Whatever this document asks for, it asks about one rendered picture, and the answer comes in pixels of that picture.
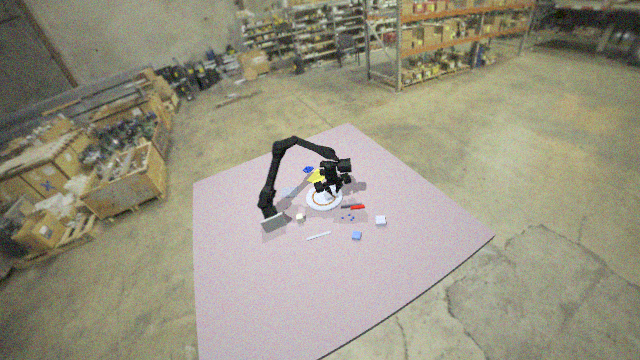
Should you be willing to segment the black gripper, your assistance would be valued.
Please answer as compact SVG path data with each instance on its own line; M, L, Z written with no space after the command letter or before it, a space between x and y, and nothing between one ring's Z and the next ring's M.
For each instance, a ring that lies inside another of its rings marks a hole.
M326 175L326 182L324 183L321 183L321 181L315 182L314 187L316 192L321 193L325 189L326 192L328 191L331 195L333 195L330 186L336 185L336 193L338 194L341 187L343 187L342 181L344 181L345 184L349 184L352 182L351 177L348 173L341 174L340 176L341 178L338 177L336 172L336 174L332 176Z

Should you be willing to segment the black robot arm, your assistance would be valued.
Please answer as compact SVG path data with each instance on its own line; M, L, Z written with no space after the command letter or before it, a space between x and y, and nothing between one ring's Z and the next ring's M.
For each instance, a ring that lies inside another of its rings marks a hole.
M281 141L273 142L271 151L272 160L270 163L269 174L265 186L260 191L259 200L257 203L258 208L261 209L264 219L268 219L278 214L275 205L273 205L273 199L274 197L276 197L277 193L275 190L274 182L276 179L280 161L284 156L286 150L296 144L312 150L326 159L337 161L333 162L322 160L320 162L320 167L324 167L324 169L320 169L319 172L321 176L325 176L325 179L326 175L335 175L337 171L340 171L340 173L352 172L350 158L339 159L339 157L336 156L335 150L331 147L316 145L297 136L291 136Z

